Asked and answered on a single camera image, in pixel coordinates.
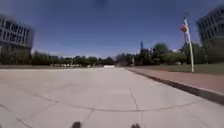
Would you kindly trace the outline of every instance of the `office building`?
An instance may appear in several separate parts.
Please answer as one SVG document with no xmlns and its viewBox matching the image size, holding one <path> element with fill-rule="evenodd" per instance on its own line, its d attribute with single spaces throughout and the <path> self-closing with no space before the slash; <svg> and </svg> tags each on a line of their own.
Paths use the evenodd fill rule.
<svg viewBox="0 0 224 128">
<path fill-rule="evenodd" d="M 0 15 L 0 63 L 24 63 L 31 52 L 33 38 L 32 28 L 8 16 Z"/>
<path fill-rule="evenodd" d="M 224 5 L 200 18 L 197 26 L 201 43 L 209 57 L 224 58 Z"/>
</svg>

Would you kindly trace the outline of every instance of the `paved ground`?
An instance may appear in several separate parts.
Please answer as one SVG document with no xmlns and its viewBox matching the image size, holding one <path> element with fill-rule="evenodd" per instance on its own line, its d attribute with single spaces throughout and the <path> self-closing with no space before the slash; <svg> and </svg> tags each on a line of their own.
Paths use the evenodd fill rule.
<svg viewBox="0 0 224 128">
<path fill-rule="evenodd" d="M 3 128 L 223 128 L 224 107 L 122 68 L 0 70 Z"/>
<path fill-rule="evenodd" d="M 146 68 L 129 68 L 129 70 L 224 95 L 224 75 L 169 72 Z"/>
</svg>

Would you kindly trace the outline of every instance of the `blue sky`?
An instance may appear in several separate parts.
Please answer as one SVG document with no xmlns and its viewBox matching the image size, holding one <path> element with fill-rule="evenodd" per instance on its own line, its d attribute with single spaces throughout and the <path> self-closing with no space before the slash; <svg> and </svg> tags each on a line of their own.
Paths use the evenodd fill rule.
<svg viewBox="0 0 224 128">
<path fill-rule="evenodd" d="M 0 13 L 35 29 L 34 50 L 62 56 L 137 53 L 164 42 L 183 45 L 180 26 L 189 11 L 193 42 L 196 20 L 223 0 L 0 0 Z"/>
</svg>

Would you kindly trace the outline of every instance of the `pavement crack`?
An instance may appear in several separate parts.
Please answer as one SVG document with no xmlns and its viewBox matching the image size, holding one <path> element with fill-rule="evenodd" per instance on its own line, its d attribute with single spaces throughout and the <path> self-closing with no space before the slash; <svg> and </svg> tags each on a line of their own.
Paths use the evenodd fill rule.
<svg viewBox="0 0 224 128">
<path fill-rule="evenodd" d="M 47 100 L 47 101 L 50 101 L 50 102 L 54 102 L 54 103 L 57 103 L 58 101 L 56 101 L 56 100 L 52 100 L 52 99 L 48 99 L 48 98 L 46 98 L 46 97 L 42 97 L 41 95 L 39 95 L 39 94 L 36 94 L 35 95 L 36 97 L 39 97 L 39 98 L 41 98 L 41 99 L 44 99 L 44 100 Z"/>
<path fill-rule="evenodd" d="M 83 120 L 82 125 L 85 124 L 85 122 L 89 119 L 90 115 L 94 112 L 93 109 L 91 109 L 91 111 L 88 113 L 88 115 L 86 116 L 86 118 Z"/>
<path fill-rule="evenodd" d="M 46 106 L 46 107 L 44 107 L 44 108 L 42 108 L 42 109 L 40 109 L 40 110 L 38 110 L 38 111 L 32 113 L 30 116 L 28 116 L 28 117 L 26 117 L 26 118 L 23 118 L 23 120 L 27 120 L 27 119 L 29 119 L 29 118 L 32 118 L 32 117 L 36 116 L 38 113 L 44 111 L 45 109 L 47 109 L 47 108 L 49 108 L 49 107 L 51 107 L 51 106 L 56 105 L 56 104 L 57 104 L 57 103 L 54 102 L 54 103 L 52 103 L 52 104 L 50 104 L 50 105 L 48 105 L 48 106 Z"/>
<path fill-rule="evenodd" d="M 140 118 L 141 118 L 142 123 L 143 123 L 143 127 L 144 127 L 144 128 L 147 128 L 147 127 L 146 127 L 146 124 L 145 124 L 145 121 L 144 121 L 144 116 L 143 116 L 142 112 L 140 112 L 140 116 L 141 116 Z"/>
<path fill-rule="evenodd" d="M 135 106 L 136 106 L 137 110 L 139 111 L 138 103 L 137 103 L 137 101 L 136 101 L 136 99 L 135 99 L 135 97 L 134 97 L 134 94 L 133 94 L 131 88 L 129 88 L 129 90 L 130 90 L 130 92 L 131 92 L 131 97 L 132 97 L 132 99 L 133 99 L 134 102 L 135 102 Z"/>
<path fill-rule="evenodd" d="M 193 118 L 195 118 L 196 120 L 198 120 L 198 122 L 200 122 L 201 124 L 203 124 L 206 128 L 210 128 L 205 122 L 201 121 L 197 116 L 189 113 L 190 116 L 192 116 Z"/>
<path fill-rule="evenodd" d="M 8 108 L 6 108 L 3 104 L 0 103 L 0 107 L 4 108 L 6 111 L 10 112 Z"/>
<path fill-rule="evenodd" d="M 171 107 L 164 107 L 164 108 L 157 108 L 157 109 L 148 109 L 148 110 L 140 110 L 140 109 L 136 109 L 136 110 L 97 109 L 97 108 L 94 108 L 94 107 L 83 107 L 83 106 L 72 105 L 72 104 L 63 103 L 63 102 L 57 102 L 57 103 L 62 103 L 62 104 L 68 105 L 68 106 L 70 106 L 72 108 L 82 108 L 82 109 L 88 109 L 88 110 L 93 110 L 93 111 L 107 111 L 107 112 L 147 112 L 147 111 L 160 111 L 160 110 L 164 110 L 164 109 L 181 108 L 181 107 L 189 106 L 189 105 L 194 104 L 194 103 L 198 103 L 200 101 L 194 101 L 194 102 L 191 102 L 191 103 L 188 103 L 188 104 L 183 104 L 183 105 L 177 105 L 177 106 L 171 106 Z"/>
<path fill-rule="evenodd" d="M 23 125 L 25 125 L 26 127 L 28 128 L 33 128 L 31 126 L 29 126 L 28 124 L 26 124 L 23 120 L 19 119 L 19 118 L 16 118 L 20 123 L 22 123 Z"/>
</svg>

